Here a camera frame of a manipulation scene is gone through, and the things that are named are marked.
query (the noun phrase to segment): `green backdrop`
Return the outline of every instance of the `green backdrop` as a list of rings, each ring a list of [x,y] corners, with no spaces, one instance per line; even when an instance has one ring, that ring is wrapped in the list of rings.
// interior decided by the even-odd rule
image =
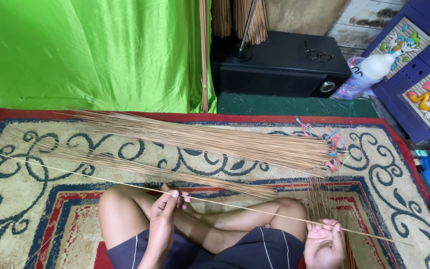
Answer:
[[[0,107],[200,112],[199,19],[197,0],[0,0]]]

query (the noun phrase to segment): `rug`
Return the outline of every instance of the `rug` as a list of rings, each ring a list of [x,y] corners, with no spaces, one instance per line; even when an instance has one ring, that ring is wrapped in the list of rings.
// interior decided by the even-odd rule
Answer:
[[[295,117],[214,114],[143,114],[186,124],[206,125],[278,135],[303,135]],[[169,182],[126,171],[28,157],[50,136],[59,143],[77,143],[131,161],[173,171],[249,184],[269,184],[279,197],[306,200],[306,175],[263,162],[217,156],[148,141],[86,134],[79,121],[45,111],[0,109],[0,268],[109,269],[99,230],[97,203],[112,183],[16,161],[17,157],[83,175],[159,188],[163,183],[198,198],[248,206],[260,201],[210,186]],[[360,269],[430,269],[430,200],[419,181],[403,141],[383,119],[299,117],[318,136],[331,130],[348,142],[351,157],[330,173],[327,190],[336,191],[337,209],[355,216],[351,227],[413,244],[352,236],[351,251]],[[195,201],[200,212],[230,210],[224,205]]]

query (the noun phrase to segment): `metal pole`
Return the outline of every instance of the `metal pole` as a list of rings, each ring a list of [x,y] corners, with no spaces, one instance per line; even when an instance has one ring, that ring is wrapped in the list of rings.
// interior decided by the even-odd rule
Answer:
[[[253,18],[253,13],[255,11],[255,7],[257,5],[257,0],[251,1],[250,13],[248,13],[247,24],[245,25],[245,31],[243,32],[242,45],[240,46],[240,50],[243,50],[245,46],[245,42],[247,40],[248,29],[250,28],[251,19]]]

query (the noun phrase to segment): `thin stick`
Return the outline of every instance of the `thin stick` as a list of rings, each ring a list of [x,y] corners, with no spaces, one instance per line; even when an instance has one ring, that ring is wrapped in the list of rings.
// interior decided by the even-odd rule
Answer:
[[[55,170],[58,170],[58,171],[61,171],[61,172],[65,172],[65,173],[71,173],[71,174],[74,174],[74,175],[79,175],[79,176],[83,176],[83,177],[93,178],[93,179],[96,179],[96,180],[104,180],[104,181],[107,181],[107,182],[112,182],[112,183],[116,183],[116,184],[127,185],[127,186],[131,186],[131,187],[136,187],[136,188],[140,188],[140,189],[144,189],[144,190],[149,190],[149,191],[155,191],[155,192],[159,192],[159,193],[169,193],[169,192],[164,192],[164,191],[160,191],[160,190],[150,189],[150,188],[146,188],[146,187],[142,187],[142,186],[131,185],[131,184],[128,184],[128,183],[121,183],[121,182],[117,182],[117,181],[114,181],[114,180],[105,180],[105,179],[98,178],[98,177],[83,175],[83,174],[80,174],[80,173],[77,173],[77,172],[67,171],[67,170],[59,169],[59,168],[54,168],[54,167],[50,167],[50,166],[43,165],[43,164],[29,162],[29,161],[26,161],[26,160],[20,160],[20,159],[17,159],[15,157],[6,156],[6,155],[3,155],[3,154],[0,154],[0,156],[3,156],[5,158],[10,158],[10,159],[15,159],[17,161],[23,161],[23,162],[26,162],[26,163],[29,163],[29,164],[34,164],[34,165],[39,165],[39,166],[46,167],[46,168],[55,169]],[[297,221],[302,221],[302,222],[307,222],[307,223],[320,224],[320,225],[323,225],[323,226],[333,227],[333,226],[327,225],[325,223],[317,223],[317,222],[314,222],[314,221],[309,221],[309,220],[298,219],[298,218],[294,218],[294,217],[283,216],[283,215],[280,215],[280,214],[270,213],[270,212],[265,212],[265,211],[260,211],[260,210],[256,210],[256,209],[252,209],[252,208],[247,208],[247,207],[242,207],[242,206],[237,206],[237,205],[232,205],[232,204],[227,204],[227,203],[222,203],[222,202],[215,202],[215,201],[211,201],[211,200],[206,200],[206,199],[201,199],[201,198],[195,198],[195,197],[190,197],[190,196],[184,196],[184,195],[180,195],[180,196],[181,197],[187,197],[187,198],[194,199],[194,200],[204,201],[204,202],[211,202],[211,203],[216,203],[216,204],[221,204],[221,205],[228,205],[228,206],[236,207],[236,208],[239,208],[239,209],[247,209],[247,210],[256,211],[256,212],[260,212],[260,213],[271,214],[271,215],[274,215],[274,216],[289,218],[289,219],[293,219],[293,220],[297,220]],[[394,243],[401,243],[401,244],[406,244],[406,245],[414,246],[414,245],[409,244],[409,243],[405,243],[405,242],[401,242],[401,241],[396,241],[396,240],[392,240],[392,239],[380,237],[380,236],[377,236],[377,235],[370,235],[370,234],[366,234],[366,233],[363,233],[363,232],[353,231],[353,230],[349,230],[349,229],[345,229],[345,228],[341,228],[341,229],[343,231],[350,232],[350,233],[355,233],[355,234],[359,234],[359,235],[370,236],[370,237],[374,237],[374,238],[385,240],[385,241],[390,241],[390,242],[394,242]]]

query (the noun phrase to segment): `hand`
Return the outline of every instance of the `hand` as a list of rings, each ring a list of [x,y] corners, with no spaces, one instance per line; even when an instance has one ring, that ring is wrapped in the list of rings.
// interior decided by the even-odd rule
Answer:
[[[173,244],[173,211],[177,205],[179,192],[171,193],[164,193],[155,201],[151,210],[147,250],[159,254],[160,257],[165,256]]]
[[[307,269],[338,269],[346,258],[344,235],[341,224],[334,219],[316,219],[318,223],[307,223],[308,236],[304,258]]]
[[[172,193],[173,190],[171,190],[167,184],[162,185],[162,191],[166,192],[166,193]],[[178,191],[179,194],[183,195],[183,196],[188,196],[188,192],[185,191]],[[179,198],[177,199],[177,208],[179,209],[187,209],[187,205],[185,204],[186,202],[190,202],[190,197],[182,197],[179,195]]]

